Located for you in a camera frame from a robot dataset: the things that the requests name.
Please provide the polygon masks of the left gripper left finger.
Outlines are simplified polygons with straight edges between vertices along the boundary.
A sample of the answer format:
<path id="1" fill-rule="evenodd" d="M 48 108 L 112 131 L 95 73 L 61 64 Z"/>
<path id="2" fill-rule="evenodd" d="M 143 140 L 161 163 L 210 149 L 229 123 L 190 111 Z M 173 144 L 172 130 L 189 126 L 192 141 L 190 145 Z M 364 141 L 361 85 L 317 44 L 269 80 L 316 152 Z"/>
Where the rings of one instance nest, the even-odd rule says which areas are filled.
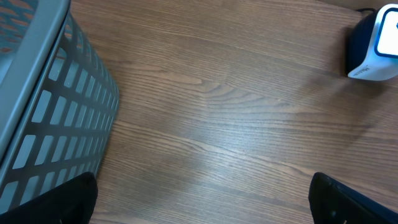
<path id="1" fill-rule="evenodd" d="M 93 173 L 84 172 L 1 215 L 1 224 L 86 224 L 98 196 Z"/>

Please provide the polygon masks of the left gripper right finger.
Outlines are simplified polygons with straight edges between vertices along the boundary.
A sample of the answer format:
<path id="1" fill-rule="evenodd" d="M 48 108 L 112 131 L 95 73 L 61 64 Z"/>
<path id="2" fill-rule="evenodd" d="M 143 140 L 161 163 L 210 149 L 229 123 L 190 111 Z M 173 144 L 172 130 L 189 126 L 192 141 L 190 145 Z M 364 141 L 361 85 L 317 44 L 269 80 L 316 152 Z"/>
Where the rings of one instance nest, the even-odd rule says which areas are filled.
<path id="1" fill-rule="evenodd" d="M 334 178 L 316 172 L 308 193 L 315 224 L 397 224 L 397 213 Z"/>

